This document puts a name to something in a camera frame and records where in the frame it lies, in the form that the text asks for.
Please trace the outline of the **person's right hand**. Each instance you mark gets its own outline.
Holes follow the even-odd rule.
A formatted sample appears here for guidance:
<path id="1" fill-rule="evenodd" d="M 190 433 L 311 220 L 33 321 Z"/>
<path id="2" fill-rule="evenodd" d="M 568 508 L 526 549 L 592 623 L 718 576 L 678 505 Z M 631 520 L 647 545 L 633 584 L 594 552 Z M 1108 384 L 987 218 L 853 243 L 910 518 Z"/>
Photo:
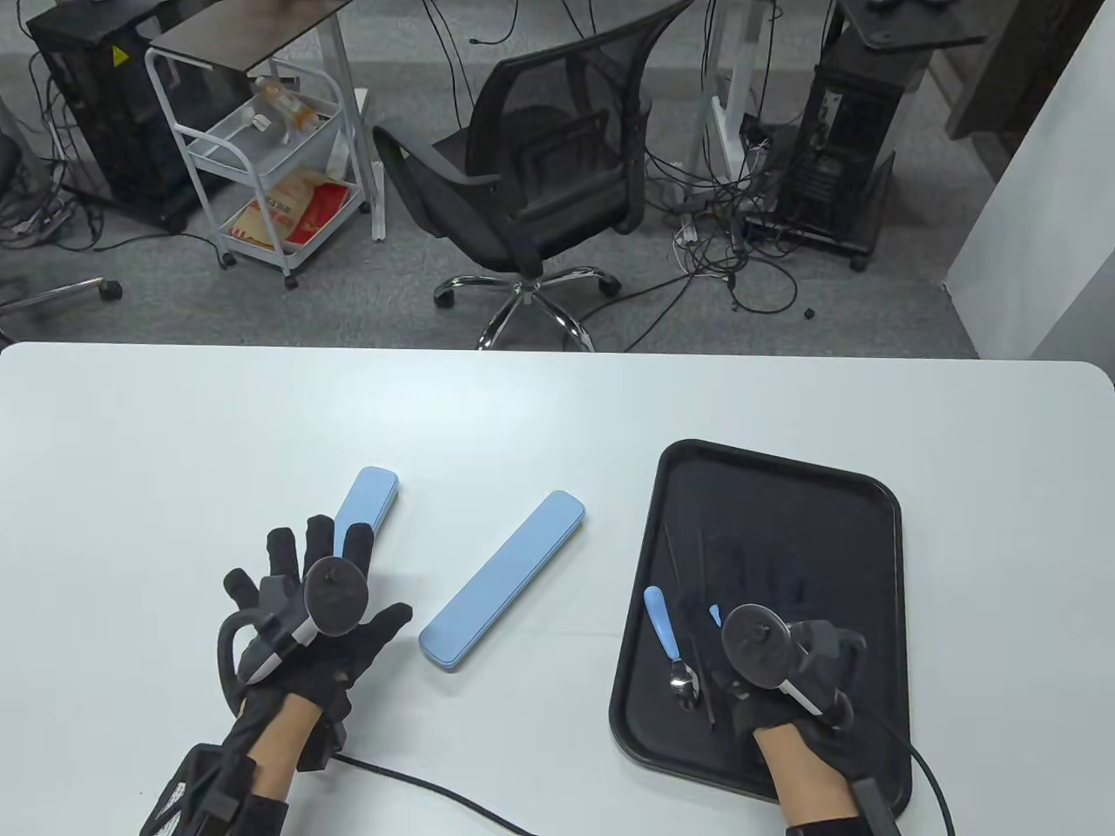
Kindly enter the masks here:
<path id="1" fill-rule="evenodd" d="M 867 777 L 849 700 L 867 657 L 861 634 L 825 620 L 788 622 L 769 607 L 745 604 L 726 618 L 720 641 L 727 669 L 714 670 L 712 680 L 737 740 L 789 725 L 842 777 Z"/>

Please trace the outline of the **person's left hand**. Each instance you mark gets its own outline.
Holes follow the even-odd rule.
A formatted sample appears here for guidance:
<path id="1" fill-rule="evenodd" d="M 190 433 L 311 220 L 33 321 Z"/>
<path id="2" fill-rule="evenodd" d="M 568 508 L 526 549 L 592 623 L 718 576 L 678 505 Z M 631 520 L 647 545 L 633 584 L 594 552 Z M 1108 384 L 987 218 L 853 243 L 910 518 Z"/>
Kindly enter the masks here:
<path id="1" fill-rule="evenodd" d="M 307 519 L 304 550 L 295 547 L 294 532 L 278 527 L 266 534 L 266 579 L 277 577 L 283 590 L 302 586 L 306 574 L 318 562 L 331 558 L 334 546 L 334 519 L 314 515 Z M 255 684 L 236 684 L 231 662 L 231 642 L 219 643 L 220 684 L 227 704 L 251 710 L 274 720 L 287 698 L 298 697 L 313 704 L 319 715 L 340 722 L 350 713 L 348 692 L 382 649 L 403 628 L 410 624 L 413 607 L 394 603 L 379 610 L 366 624 L 353 626 L 345 636 L 316 636 L 308 645 L 295 644 L 274 672 Z"/>

